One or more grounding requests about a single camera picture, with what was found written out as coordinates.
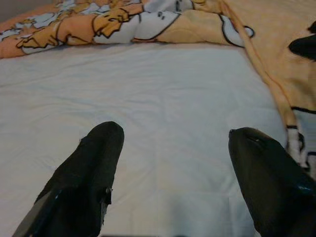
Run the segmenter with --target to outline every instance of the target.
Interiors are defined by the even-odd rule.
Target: black cartoon ear
[[[316,21],[312,23],[312,25],[308,28],[308,30],[313,34],[316,34]]]
[[[316,61],[316,35],[296,39],[288,47],[292,53]]]

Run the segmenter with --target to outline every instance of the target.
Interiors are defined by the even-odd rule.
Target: mattress
[[[62,47],[0,61],[0,236],[9,237],[80,138],[125,132],[105,235],[254,237],[228,152],[232,128],[286,137],[241,48]]]

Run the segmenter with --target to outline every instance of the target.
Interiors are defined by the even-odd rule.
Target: white bed sheet
[[[125,131],[101,233],[253,237],[228,152],[232,128],[285,142],[243,49],[135,44],[0,60],[0,236],[13,234],[95,125]]]

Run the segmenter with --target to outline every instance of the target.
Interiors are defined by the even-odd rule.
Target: bed
[[[104,121],[122,126],[125,142],[101,234],[258,236],[229,131],[257,128],[285,146],[298,127],[284,129],[273,86],[249,52],[152,42],[1,59],[0,236],[14,233],[54,170]]]

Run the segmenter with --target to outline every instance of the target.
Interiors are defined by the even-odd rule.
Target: blanket
[[[61,45],[244,47],[276,102],[288,152],[316,179],[315,10],[315,0],[65,0],[1,23],[0,58]]]

